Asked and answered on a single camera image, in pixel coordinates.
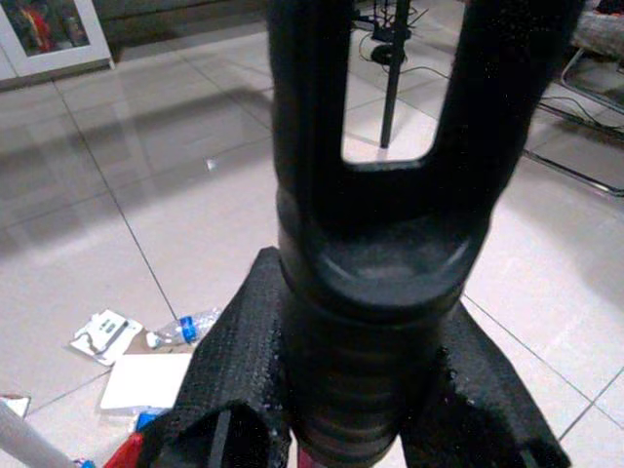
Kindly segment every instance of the white paper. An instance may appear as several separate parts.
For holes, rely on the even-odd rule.
[[[94,314],[69,344],[100,364],[112,366],[142,329],[139,322],[106,309]]]
[[[4,402],[19,417],[25,417],[30,405],[30,397],[2,395],[0,396],[0,402]]]
[[[99,407],[134,413],[176,402],[191,354],[126,354],[115,363]]]

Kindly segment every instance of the white tile floor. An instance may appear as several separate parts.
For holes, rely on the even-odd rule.
[[[449,73],[455,4],[423,21],[411,66]],[[391,148],[379,150],[385,73],[355,48],[345,157],[426,152],[446,84],[406,73]],[[128,48],[114,71],[0,94],[0,392],[32,396],[27,420],[68,454],[101,464],[130,424],[98,412],[105,369],[67,349],[86,318],[109,307],[155,328],[224,305],[255,252],[276,242],[271,99],[261,21]],[[527,146],[624,181],[621,144],[543,112]],[[521,161],[465,303],[577,468],[624,467],[622,277],[624,205]],[[19,465],[0,453],[0,466]],[[403,466],[400,448],[380,466]]]

